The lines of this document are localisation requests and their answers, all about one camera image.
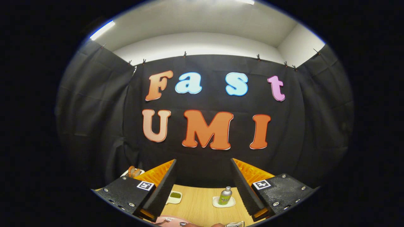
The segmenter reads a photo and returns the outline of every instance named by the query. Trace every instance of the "white wall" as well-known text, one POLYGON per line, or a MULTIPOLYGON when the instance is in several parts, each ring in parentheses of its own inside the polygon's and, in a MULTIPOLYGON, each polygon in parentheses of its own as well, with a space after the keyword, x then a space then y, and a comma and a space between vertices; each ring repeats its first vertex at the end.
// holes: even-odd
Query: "white wall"
POLYGON ((254 40, 219 33, 192 32, 158 36, 122 47, 114 53, 137 65, 169 57, 188 55, 237 55, 283 64, 284 58, 277 48, 254 40))
POLYGON ((278 50, 288 65, 298 67, 316 54, 313 49, 319 51, 324 45, 313 32, 297 24, 279 45, 278 50))

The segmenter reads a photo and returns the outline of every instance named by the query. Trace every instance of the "fluorescent light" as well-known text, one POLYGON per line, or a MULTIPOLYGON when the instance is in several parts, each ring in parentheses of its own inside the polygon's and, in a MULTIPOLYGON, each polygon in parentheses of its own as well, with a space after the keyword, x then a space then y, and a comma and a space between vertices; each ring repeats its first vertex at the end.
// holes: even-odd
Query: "fluorescent light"
POLYGON ((108 24, 104 25, 102 28, 98 29, 92 36, 90 36, 90 39, 96 40, 100 35, 102 35, 104 32, 106 32, 108 29, 110 29, 112 26, 115 25, 114 21, 110 21, 108 24))
POLYGON ((237 1, 239 1, 239 2, 244 2, 244 3, 250 4, 250 5, 253 5, 253 4, 254 4, 254 1, 253 1, 253 0, 237 0, 237 1))

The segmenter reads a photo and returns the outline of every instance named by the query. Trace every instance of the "table surface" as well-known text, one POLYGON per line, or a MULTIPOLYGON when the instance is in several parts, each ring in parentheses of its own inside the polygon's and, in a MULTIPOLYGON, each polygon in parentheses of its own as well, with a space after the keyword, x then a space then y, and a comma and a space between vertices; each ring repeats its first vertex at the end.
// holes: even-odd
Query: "table surface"
POLYGON ((236 204, 227 208, 217 208, 212 205, 212 197, 220 196, 224 188, 174 185, 172 190, 183 194, 181 202, 179 204, 169 203, 165 205, 161 215, 176 216, 203 227, 210 227, 216 223, 226 225, 230 222, 238 221, 244 221, 245 226, 257 223, 248 214, 235 187, 231 191, 233 192, 232 197, 235 199, 236 204))

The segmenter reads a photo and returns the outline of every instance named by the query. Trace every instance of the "green bottle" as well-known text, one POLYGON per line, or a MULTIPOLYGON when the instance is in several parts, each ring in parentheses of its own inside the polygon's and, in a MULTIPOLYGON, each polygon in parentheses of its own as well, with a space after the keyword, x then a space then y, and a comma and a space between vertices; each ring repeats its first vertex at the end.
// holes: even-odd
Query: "green bottle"
POLYGON ((222 193, 220 193, 220 197, 219 197, 219 201, 218 204, 219 205, 226 205, 227 203, 229 203, 229 200, 231 198, 231 187, 227 186, 225 190, 222 191, 222 193))

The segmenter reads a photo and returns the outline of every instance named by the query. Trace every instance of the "bottle label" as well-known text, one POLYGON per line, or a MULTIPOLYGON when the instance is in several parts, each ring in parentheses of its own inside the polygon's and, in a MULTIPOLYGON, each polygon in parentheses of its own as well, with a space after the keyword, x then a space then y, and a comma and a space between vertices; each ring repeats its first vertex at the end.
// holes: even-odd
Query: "bottle label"
POLYGON ((228 195, 228 196, 221 195, 219 197, 218 204, 219 205, 226 205, 229 202, 230 198, 231 198, 231 195, 228 195))

